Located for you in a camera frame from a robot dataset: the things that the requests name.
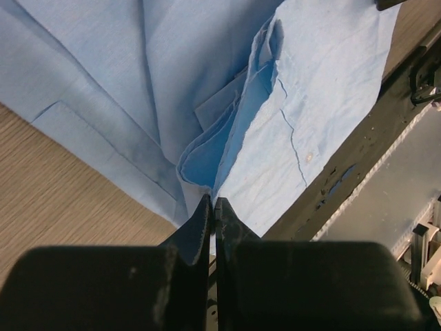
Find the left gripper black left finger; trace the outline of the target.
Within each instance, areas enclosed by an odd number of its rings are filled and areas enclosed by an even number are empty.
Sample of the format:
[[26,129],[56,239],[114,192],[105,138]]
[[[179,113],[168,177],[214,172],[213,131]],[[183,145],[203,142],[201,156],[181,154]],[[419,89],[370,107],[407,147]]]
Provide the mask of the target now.
[[204,330],[211,201],[157,246],[30,249],[1,289],[2,330]]

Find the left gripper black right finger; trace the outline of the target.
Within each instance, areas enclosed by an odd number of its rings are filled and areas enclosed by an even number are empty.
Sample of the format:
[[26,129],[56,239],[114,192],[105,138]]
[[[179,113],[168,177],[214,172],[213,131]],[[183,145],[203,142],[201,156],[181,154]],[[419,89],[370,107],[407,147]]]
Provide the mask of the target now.
[[220,330],[422,330],[393,255],[350,241],[264,241],[215,207]]

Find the light blue long sleeve shirt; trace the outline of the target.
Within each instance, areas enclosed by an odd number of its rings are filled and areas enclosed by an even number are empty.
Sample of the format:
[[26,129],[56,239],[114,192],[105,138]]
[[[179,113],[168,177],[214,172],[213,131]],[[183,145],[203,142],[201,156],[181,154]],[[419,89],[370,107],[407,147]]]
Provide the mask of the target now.
[[266,233],[372,109],[399,6],[2,1],[1,102],[175,225]]

